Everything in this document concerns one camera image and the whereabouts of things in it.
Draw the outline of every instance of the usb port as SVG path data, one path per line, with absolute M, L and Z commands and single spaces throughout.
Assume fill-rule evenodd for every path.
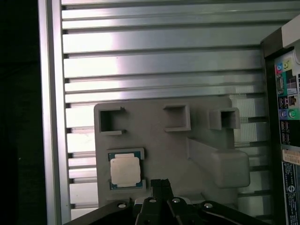
M 287 97 L 285 97 L 285 107 L 288 107 L 289 106 L 289 100 Z
M 281 134 L 281 143 L 286 143 L 286 134 L 285 133 Z
M 280 98 L 279 99 L 279 107 L 283 108 L 284 106 L 285 106 L 285 104 L 284 104 L 283 98 Z
M 280 126 L 281 126 L 281 130 L 285 131 L 285 122 L 284 121 L 280 122 Z
M 287 142 L 287 143 L 291 143 L 291 142 L 290 142 L 290 135 L 289 135 L 289 134 L 286 134 L 286 142 Z
M 290 130 L 289 121 L 286 121 L 286 122 L 285 122 L 285 128 L 286 128 L 286 130 Z

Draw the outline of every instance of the metal slat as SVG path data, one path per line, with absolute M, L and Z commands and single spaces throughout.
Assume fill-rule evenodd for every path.
M 259 50 L 206 51 L 65 59 L 65 77 L 260 69 Z
M 255 191 L 269 190 L 269 172 L 251 172 L 251 184 L 249 187 L 240 188 L 239 193 L 241 194 L 250 194 Z M 79 183 L 79 184 L 70 184 L 70 198 L 72 204 L 97 204 L 98 203 L 98 190 L 97 183 Z M 249 210 L 254 204 L 253 202 L 261 201 L 261 198 L 258 196 L 247 196 L 239 198 L 239 210 L 245 212 Z M 252 216 L 264 215 L 260 214 L 259 211 L 262 210 L 262 206 L 258 205 L 258 209 Z
M 81 168 L 81 169 L 69 169 L 69 178 L 95 178 L 97 177 L 97 169 L 93 168 Z
M 89 157 L 89 158 L 69 158 L 69 167 L 93 167 L 96 166 L 96 158 Z
M 98 205 L 97 183 L 70 184 L 71 204 Z
M 161 88 L 145 89 L 134 91 L 115 91 L 102 93 L 67 94 L 66 103 L 91 103 L 109 100 L 126 100 L 141 98 L 170 98 L 188 96 L 209 96 L 209 95 L 229 95 L 263 93 L 263 84 L 254 85 L 228 85 L 228 86 L 207 86 L 207 87 L 185 87 L 185 88 Z
M 270 190 L 270 172 L 254 171 L 250 173 L 250 185 L 239 188 L 239 194 L 254 194 L 258 191 Z
M 174 73 L 158 75 L 127 75 L 126 79 L 115 77 L 103 78 L 76 78 L 70 79 L 65 84 L 65 92 L 82 93 L 91 91 L 114 91 L 114 90 L 140 90 L 150 88 L 192 87 L 230 85 L 238 83 L 258 83 L 263 81 L 261 71 L 222 71 L 202 73 Z
M 271 196 L 247 196 L 238 198 L 239 211 L 250 216 L 271 215 Z
M 234 102 L 237 102 L 233 106 L 240 110 L 240 117 L 265 116 L 263 114 L 264 101 L 260 98 L 238 99 Z M 94 105 L 66 109 L 66 118 L 67 128 L 92 127 L 94 126 Z
M 248 98 L 232 99 L 232 106 L 240 111 L 240 117 L 264 117 L 267 115 L 265 110 L 265 99 Z
M 86 209 L 72 209 L 71 210 L 71 220 L 81 217 L 89 212 L 92 212 L 98 208 L 86 208 Z
M 62 0 L 64 2 L 80 1 L 80 0 Z M 293 11 L 300 8 L 298 1 L 280 1 L 273 2 L 249 2 L 249 3 L 217 3 L 217 4 L 196 4 L 196 5 L 168 5 L 168 6 L 143 6 L 143 7 L 112 7 L 112 8 L 93 8 L 93 9 L 69 9 L 62 11 L 63 20 L 86 19 L 86 18 L 108 18 L 108 17 L 129 17 L 129 16 L 160 16 L 168 14 L 176 15 L 197 15 L 202 16 L 210 13 L 211 15 L 218 13 L 247 13 L 268 11 Z
M 289 12 L 243 12 L 235 14 L 219 13 L 207 15 L 155 15 L 154 17 L 145 17 L 140 15 L 133 18 L 109 18 L 109 19 L 93 19 L 93 20 L 76 20 L 63 21 L 63 29 L 71 31 L 71 29 L 85 28 L 109 28 L 109 27 L 127 27 L 127 26 L 153 26 L 153 25 L 183 25 L 183 24 L 224 24 L 224 23 L 247 23 L 247 22 L 273 22 L 283 23 L 299 14 L 298 10 Z
M 258 45 L 280 25 L 137 30 L 63 35 L 64 53 Z
M 95 151 L 94 131 L 84 134 L 67 134 L 68 153 Z
M 244 123 L 240 130 L 234 130 L 234 140 L 236 143 L 242 142 L 263 142 L 269 139 L 268 123 Z
M 266 141 L 267 123 L 244 123 L 239 130 L 235 130 L 236 141 L 259 142 Z M 71 133 L 67 135 L 67 145 L 69 153 L 92 152 L 95 151 L 95 136 L 91 129 L 90 133 Z
M 247 148 L 236 148 L 247 153 L 250 157 L 253 156 L 267 156 L 269 155 L 269 147 L 267 146 L 257 146 L 257 147 L 247 147 Z

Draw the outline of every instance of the silver louvered panel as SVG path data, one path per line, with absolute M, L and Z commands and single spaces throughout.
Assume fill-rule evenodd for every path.
M 250 186 L 239 190 L 239 209 L 269 215 L 270 196 L 255 196 L 270 189 L 269 172 L 255 170 L 268 166 L 259 43 L 298 15 L 300 2 L 159 2 L 167 5 L 62 0 L 71 218 L 97 208 L 97 102 L 204 95 L 230 96 L 239 108 L 236 146 L 249 154 L 253 169 Z

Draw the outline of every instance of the label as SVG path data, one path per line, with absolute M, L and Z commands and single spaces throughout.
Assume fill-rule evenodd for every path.
M 283 149 L 282 157 L 286 162 L 300 165 L 300 152 Z
M 284 190 L 285 190 L 285 215 L 286 225 L 298 225 L 298 200 L 295 166 L 282 162 Z

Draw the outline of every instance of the ethernet port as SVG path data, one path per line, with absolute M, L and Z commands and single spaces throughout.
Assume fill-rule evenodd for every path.
M 292 95 L 288 97 L 289 106 L 295 106 L 297 103 L 297 95 Z

